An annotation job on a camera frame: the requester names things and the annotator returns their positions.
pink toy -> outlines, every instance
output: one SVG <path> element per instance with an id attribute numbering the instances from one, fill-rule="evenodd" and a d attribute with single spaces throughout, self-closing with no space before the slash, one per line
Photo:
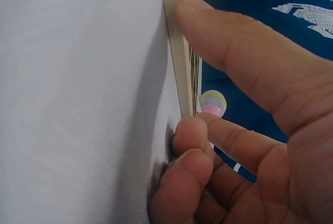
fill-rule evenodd
<path id="1" fill-rule="evenodd" d="M 222 117 L 227 109 L 227 102 L 217 90 L 209 90 L 200 96 L 201 111 Z"/>

skin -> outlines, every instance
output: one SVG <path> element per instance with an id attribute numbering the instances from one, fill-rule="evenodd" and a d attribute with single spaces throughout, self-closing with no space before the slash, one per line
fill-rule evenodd
<path id="1" fill-rule="evenodd" d="M 196 52 L 272 113 L 290 139 L 282 144 L 211 114 L 182 119 L 172 141 L 177 158 L 149 205 L 152 222 L 333 223 L 332 62 L 201 0 L 180 0 L 176 14 Z M 257 182 L 224 164 L 208 140 Z"/>

wooden frame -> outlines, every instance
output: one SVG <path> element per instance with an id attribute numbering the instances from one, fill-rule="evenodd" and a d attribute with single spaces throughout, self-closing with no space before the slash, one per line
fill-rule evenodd
<path id="1" fill-rule="evenodd" d="M 163 0 L 182 116 L 197 112 L 200 59 L 180 31 L 174 10 L 178 0 Z"/>

blue fabric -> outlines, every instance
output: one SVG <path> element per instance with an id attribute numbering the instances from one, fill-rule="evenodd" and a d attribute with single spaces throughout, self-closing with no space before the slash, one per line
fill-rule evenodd
<path id="1" fill-rule="evenodd" d="M 216 9 L 251 16 L 314 54 L 329 60 L 333 59 L 332 1 L 207 0 Z M 210 89 L 220 91 L 228 102 L 224 119 L 276 140 L 288 141 L 288 137 L 278 128 L 270 114 L 240 91 L 226 74 L 203 63 L 202 91 Z M 235 166 L 236 163 L 221 151 L 216 149 L 216 152 L 231 167 Z M 255 180 L 255 177 L 243 168 L 239 172 L 249 180 Z"/>

finger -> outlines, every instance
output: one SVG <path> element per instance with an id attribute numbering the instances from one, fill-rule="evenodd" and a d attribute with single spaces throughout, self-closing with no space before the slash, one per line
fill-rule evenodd
<path id="1" fill-rule="evenodd" d="M 202 10 L 204 3 L 180 0 L 176 13 L 185 37 L 199 56 L 271 112 L 287 134 L 333 111 L 330 61 L 249 17 Z"/>
<path id="2" fill-rule="evenodd" d="M 198 150 L 189 151 L 180 157 L 165 172 L 160 188 L 150 202 L 153 223 L 194 224 L 193 216 L 212 166 L 212 160 Z"/>
<path id="3" fill-rule="evenodd" d="M 286 148 L 281 142 L 249 131 L 213 114 L 200 113 L 197 116 L 206 122 L 209 140 L 254 174 L 257 174 L 261 162 L 274 149 Z"/>
<path id="4" fill-rule="evenodd" d="M 194 217 L 198 224 L 221 224 L 227 211 L 207 193 L 202 197 Z"/>
<path id="5" fill-rule="evenodd" d="M 177 125 L 172 139 L 172 151 L 176 157 L 191 149 L 199 149 L 214 161 L 214 167 L 223 161 L 211 148 L 207 139 L 206 123 L 196 117 L 184 117 Z"/>
<path id="6" fill-rule="evenodd" d="M 168 170 L 176 165 L 186 167 L 198 179 L 202 188 L 206 186 L 213 172 L 213 160 L 199 149 L 186 151 L 179 158 L 170 162 L 166 169 Z"/>
<path id="7" fill-rule="evenodd" d="M 185 117 L 177 126 L 172 147 L 178 155 L 190 149 L 200 149 L 214 160 L 214 171 L 207 189 L 223 207 L 229 209 L 252 184 L 224 163 L 212 150 L 207 131 L 204 120 Z"/>

